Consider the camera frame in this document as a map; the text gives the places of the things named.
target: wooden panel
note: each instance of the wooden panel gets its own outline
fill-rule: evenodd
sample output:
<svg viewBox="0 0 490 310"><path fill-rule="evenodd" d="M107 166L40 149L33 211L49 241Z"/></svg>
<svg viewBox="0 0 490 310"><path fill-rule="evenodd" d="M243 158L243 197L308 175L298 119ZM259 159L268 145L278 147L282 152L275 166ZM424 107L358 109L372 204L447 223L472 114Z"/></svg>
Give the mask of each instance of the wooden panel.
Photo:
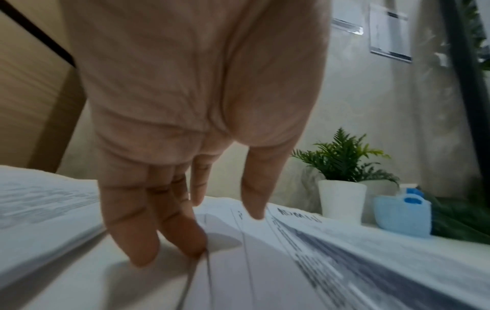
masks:
<svg viewBox="0 0 490 310"><path fill-rule="evenodd" d="M74 68L0 13L0 164L56 171L84 102Z"/></svg>
<svg viewBox="0 0 490 310"><path fill-rule="evenodd" d="M51 39L70 52L59 0L7 0Z"/></svg>

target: finger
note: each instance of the finger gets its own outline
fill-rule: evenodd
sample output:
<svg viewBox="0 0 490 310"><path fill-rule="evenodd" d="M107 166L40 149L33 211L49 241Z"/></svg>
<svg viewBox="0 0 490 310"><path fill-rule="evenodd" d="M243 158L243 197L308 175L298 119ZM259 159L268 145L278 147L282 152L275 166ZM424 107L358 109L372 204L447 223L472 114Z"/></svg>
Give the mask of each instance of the finger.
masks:
<svg viewBox="0 0 490 310"><path fill-rule="evenodd" d="M241 179L241 199L250 216L264 218L265 206L276 187L296 140L275 147L250 147Z"/></svg>
<svg viewBox="0 0 490 310"><path fill-rule="evenodd" d="M195 219L192 203L189 200L189 191L187 189L187 178L185 172L189 169L191 162L187 162L175 167L174 178L172 180L171 189L174 192L175 198L180 203L182 212L192 219Z"/></svg>
<svg viewBox="0 0 490 310"><path fill-rule="evenodd" d="M163 236L189 256L199 256L206 250L206 234L195 219L186 216L170 189L173 166L151 166L147 194L150 210Z"/></svg>
<svg viewBox="0 0 490 310"><path fill-rule="evenodd" d="M137 266L152 262L160 242L146 207L148 166L100 150L99 189L107 230Z"/></svg>
<svg viewBox="0 0 490 310"><path fill-rule="evenodd" d="M206 195L211 166L219 155L198 155L192 161L190 178L190 199L193 206L199 206Z"/></svg>

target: blue container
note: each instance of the blue container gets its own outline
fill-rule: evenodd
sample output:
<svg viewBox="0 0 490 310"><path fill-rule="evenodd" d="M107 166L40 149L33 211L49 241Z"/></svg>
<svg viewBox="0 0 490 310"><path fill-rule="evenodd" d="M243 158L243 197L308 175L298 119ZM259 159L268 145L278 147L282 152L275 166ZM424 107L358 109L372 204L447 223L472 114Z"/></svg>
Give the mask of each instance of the blue container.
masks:
<svg viewBox="0 0 490 310"><path fill-rule="evenodd" d="M430 202L419 195L376 196L373 203L376 222L382 229L417 237L430 236Z"/></svg>

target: hand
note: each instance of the hand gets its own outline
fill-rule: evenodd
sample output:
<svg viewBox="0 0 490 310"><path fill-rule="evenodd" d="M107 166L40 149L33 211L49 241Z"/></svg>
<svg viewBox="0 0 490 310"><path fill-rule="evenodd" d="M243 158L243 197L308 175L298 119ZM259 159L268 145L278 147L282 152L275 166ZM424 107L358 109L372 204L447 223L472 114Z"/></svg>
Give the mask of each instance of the hand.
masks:
<svg viewBox="0 0 490 310"><path fill-rule="evenodd" d="M192 206L233 141L250 147L241 197L262 219L319 93L329 1L62 5L92 109L103 218L131 261L155 258L157 230L188 255L205 250Z"/></svg>

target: potted plant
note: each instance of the potted plant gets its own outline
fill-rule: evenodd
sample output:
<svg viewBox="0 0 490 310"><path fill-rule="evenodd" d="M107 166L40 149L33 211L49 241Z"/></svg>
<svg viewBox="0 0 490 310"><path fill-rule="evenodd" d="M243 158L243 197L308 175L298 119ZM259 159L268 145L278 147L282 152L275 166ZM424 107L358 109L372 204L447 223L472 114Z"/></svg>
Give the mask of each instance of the potted plant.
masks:
<svg viewBox="0 0 490 310"><path fill-rule="evenodd" d="M331 143L316 143L318 150L294 150L292 156L318 169L326 178L318 182L323 216L331 219L360 224L366 195L367 180L388 180L398 183L398 178L382 169L375 169L378 162L362 162L369 156L390 158L381 150L363 146L360 138L337 130Z"/></svg>

